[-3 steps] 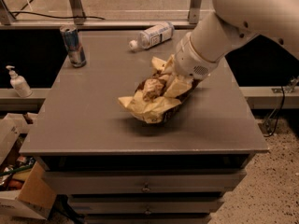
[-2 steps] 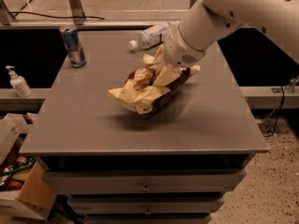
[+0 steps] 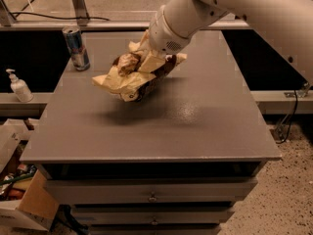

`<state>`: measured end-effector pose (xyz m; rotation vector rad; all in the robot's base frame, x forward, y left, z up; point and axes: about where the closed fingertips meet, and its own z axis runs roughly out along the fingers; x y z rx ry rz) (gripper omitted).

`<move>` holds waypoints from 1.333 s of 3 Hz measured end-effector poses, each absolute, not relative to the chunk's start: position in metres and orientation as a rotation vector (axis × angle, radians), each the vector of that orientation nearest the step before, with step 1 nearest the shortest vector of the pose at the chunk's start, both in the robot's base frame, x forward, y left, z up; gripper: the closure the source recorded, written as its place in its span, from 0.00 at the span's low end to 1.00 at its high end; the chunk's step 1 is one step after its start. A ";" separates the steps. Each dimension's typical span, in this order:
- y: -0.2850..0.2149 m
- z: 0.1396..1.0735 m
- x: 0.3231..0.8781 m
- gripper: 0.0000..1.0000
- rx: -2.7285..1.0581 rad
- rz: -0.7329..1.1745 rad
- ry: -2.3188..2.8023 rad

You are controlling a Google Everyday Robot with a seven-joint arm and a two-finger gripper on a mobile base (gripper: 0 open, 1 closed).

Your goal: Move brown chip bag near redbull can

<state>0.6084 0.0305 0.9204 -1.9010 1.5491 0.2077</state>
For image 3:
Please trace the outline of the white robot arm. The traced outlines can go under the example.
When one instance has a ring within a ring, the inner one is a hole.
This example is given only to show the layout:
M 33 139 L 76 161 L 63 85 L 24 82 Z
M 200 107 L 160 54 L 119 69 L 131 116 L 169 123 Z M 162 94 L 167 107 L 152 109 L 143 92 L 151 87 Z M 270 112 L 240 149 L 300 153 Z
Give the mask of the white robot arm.
M 198 30 L 229 13 L 313 82 L 313 0 L 169 0 L 152 17 L 139 48 L 174 55 Z

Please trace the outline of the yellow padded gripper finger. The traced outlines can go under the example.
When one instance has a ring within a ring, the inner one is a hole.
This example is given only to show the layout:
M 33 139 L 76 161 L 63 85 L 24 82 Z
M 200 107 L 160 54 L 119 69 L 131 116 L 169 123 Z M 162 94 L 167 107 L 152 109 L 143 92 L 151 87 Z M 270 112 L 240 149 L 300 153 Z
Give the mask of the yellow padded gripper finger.
M 152 51 L 143 55 L 140 60 L 139 72 L 151 73 L 165 64 L 165 58 Z
M 146 30 L 139 42 L 130 41 L 128 44 L 128 50 L 130 53 L 149 52 L 151 50 L 149 41 L 149 31 Z

